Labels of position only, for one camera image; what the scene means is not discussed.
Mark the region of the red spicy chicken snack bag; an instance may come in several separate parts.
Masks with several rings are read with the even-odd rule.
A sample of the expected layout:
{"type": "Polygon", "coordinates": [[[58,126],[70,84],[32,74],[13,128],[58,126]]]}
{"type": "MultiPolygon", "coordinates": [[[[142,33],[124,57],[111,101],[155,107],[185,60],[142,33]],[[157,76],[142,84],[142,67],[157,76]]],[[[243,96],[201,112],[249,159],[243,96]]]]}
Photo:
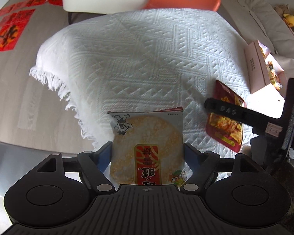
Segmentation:
{"type": "MultiPolygon", "coordinates": [[[[213,97],[246,108],[243,98],[224,83],[216,80],[213,97]]],[[[206,133],[217,142],[238,153],[243,140],[243,125],[228,117],[210,113],[206,123],[206,133]]]]}

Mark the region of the rice cracker snack pack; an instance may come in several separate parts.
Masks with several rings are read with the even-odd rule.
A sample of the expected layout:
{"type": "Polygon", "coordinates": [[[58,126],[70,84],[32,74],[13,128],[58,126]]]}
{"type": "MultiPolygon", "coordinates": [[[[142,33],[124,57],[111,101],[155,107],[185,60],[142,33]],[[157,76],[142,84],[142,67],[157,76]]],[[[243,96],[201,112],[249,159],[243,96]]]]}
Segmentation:
{"type": "Polygon", "coordinates": [[[110,177],[129,185],[183,185],[181,107],[151,112],[109,112],[113,130],[110,177]]]}

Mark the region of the white textured tablecloth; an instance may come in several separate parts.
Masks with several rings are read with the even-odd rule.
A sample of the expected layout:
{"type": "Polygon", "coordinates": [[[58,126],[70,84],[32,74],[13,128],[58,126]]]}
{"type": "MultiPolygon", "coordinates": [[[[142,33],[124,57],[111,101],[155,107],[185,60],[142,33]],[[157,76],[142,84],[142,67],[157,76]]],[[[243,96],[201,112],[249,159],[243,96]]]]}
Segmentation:
{"type": "Polygon", "coordinates": [[[82,136],[95,148],[113,138],[109,111],[182,107],[184,140],[224,152],[204,127],[206,98],[219,80],[249,109],[279,117],[283,101],[250,93],[246,41],[218,13],[141,10],[75,23],[46,40],[30,75],[74,108],[82,136]]]}

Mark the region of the pink cardboard box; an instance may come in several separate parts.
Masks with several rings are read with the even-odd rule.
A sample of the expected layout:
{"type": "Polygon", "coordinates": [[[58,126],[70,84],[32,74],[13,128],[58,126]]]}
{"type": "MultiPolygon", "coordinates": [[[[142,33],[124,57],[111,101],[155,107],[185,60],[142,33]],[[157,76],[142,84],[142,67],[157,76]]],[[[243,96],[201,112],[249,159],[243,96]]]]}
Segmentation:
{"type": "Polygon", "coordinates": [[[286,75],[270,49],[256,40],[244,49],[244,54],[248,66],[251,94],[264,100],[285,99],[286,75]]]}

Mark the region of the grey sofa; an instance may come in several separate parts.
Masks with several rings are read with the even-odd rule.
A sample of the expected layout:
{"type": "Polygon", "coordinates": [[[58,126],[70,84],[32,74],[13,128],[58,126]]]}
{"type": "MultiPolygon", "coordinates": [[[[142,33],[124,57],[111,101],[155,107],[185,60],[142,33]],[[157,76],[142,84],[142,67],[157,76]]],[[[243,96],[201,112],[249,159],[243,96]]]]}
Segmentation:
{"type": "Polygon", "coordinates": [[[294,36],[266,0],[221,0],[220,14],[247,43],[261,41],[283,69],[294,69],[294,36]]]}

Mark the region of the red paper decorations on floor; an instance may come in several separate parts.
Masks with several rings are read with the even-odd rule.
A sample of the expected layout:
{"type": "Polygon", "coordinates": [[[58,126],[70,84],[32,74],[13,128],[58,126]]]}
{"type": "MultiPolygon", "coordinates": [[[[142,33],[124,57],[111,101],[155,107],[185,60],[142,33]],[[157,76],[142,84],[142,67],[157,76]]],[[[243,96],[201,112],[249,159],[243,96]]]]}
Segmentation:
{"type": "Polygon", "coordinates": [[[0,10],[0,52],[15,48],[35,12],[35,7],[46,3],[61,6],[63,0],[27,0],[0,10]]]}

